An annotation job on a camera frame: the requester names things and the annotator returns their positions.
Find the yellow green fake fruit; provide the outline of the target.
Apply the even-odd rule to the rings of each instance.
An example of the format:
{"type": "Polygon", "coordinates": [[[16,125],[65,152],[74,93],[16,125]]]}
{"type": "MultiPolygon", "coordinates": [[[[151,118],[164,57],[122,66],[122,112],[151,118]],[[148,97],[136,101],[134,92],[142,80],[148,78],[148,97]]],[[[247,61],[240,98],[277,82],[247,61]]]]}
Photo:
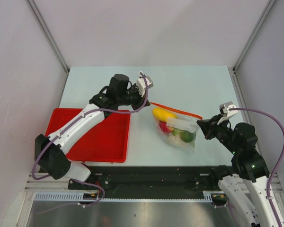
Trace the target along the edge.
{"type": "Polygon", "coordinates": [[[179,137],[184,143],[191,143],[195,140],[195,133],[189,131],[182,131],[179,133],[179,137]]]}

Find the clear zip top bag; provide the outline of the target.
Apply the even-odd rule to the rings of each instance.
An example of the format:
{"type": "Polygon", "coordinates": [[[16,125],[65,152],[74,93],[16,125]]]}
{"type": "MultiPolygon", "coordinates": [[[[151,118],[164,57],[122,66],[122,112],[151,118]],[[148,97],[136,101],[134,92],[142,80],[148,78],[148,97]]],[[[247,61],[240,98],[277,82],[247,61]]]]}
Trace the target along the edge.
{"type": "MultiPolygon", "coordinates": [[[[152,114],[153,122],[154,122],[154,125],[156,127],[157,134],[160,136],[160,138],[165,143],[170,145],[169,142],[168,142],[169,135],[172,134],[172,135],[176,136],[177,134],[179,134],[182,131],[194,132],[195,137],[197,136],[197,133],[198,133],[200,127],[197,125],[196,122],[197,122],[197,120],[203,119],[201,116],[194,114],[194,113],[189,113],[189,112],[186,112],[186,111],[182,111],[182,110],[178,110],[178,109],[175,109],[175,108],[172,108],[172,107],[168,107],[168,106],[165,106],[165,105],[162,105],[162,104],[158,104],[158,103],[155,103],[155,102],[151,102],[151,111],[156,107],[165,109],[169,112],[174,113],[177,116],[177,119],[168,118],[168,120],[166,122],[167,126],[174,128],[173,132],[172,133],[163,133],[161,131],[161,129],[159,128],[159,120],[157,120],[152,114]]],[[[185,151],[194,152],[195,140],[192,141],[191,143],[187,143],[186,146],[182,147],[182,148],[181,147],[175,147],[175,146],[173,146],[173,147],[180,149],[180,150],[183,150],[183,151],[185,150],[185,151]]]]}

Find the white fake garlic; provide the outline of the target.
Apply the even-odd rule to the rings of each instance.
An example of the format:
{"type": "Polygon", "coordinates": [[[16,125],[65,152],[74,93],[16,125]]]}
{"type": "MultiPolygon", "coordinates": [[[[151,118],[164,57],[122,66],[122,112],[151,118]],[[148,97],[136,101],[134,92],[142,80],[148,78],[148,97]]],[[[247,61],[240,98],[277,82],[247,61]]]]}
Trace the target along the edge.
{"type": "Polygon", "coordinates": [[[179,134],[177,134],[176,136],[170,134],[169,138],[168,138],[168,142],[170,145],[175,146],[175,147],[185,147],[186,143],[182,141],[182,139],[180,138],[179,134]]]}

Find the yellow fake mango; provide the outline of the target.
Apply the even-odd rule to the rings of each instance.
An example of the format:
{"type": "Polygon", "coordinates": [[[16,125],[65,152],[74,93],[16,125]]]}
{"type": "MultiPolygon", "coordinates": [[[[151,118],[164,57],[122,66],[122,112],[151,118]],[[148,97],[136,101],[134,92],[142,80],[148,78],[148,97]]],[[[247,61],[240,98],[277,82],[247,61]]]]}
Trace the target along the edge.
{"type": "Polygon", "coordinates": [[[152,114],[157,120],[163,121],[163,122],[167,122],[168,118],[177,119],[177,116],[174,113],[169,112],[159,107],[154,108],[152,110],[152,114]]]}

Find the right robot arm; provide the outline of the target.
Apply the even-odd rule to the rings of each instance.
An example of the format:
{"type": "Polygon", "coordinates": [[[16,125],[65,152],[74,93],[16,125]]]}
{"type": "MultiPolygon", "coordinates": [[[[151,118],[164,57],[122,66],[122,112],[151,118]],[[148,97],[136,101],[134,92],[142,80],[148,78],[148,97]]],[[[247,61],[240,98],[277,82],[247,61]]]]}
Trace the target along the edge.
{"type": "Polygon", "coordinates": [[[209,172],[209,185],[221,189],[248,227],[284,227],[284,218],[270,186],[272,173],[256,150],[254,126],[240,122],[232,129],[229,118],[219,114],[198,120],[205,139],[216,138],[233,154],[231,167],[216,166],[209,172]]]}

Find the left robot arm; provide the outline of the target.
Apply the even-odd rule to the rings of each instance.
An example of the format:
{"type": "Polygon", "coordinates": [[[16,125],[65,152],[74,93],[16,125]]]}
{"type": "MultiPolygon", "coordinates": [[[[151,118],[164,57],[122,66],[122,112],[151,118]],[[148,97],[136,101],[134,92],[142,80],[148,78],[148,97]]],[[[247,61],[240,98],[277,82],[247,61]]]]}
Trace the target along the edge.
{"type": "Polygon", "coordinates": [[[135,83],[128,76],[115,74],[99,93],[74,118],[48,136],[40,134],[35,139],[35,162],[32,167],[32,178],[38,180],[37,166],[45,170],[47,176],[55,180],[63,177],[78,181],[85,188],[94,186],[95,177],[84,164],[69,160],[66,155],[73,145],[90,129],[106,120],[112,113],[127,114],[120,111],[121,106],[131,106],[131,113],[136,113],[149,106],[149,89],[153,81],[143,72],[135,83]]]}

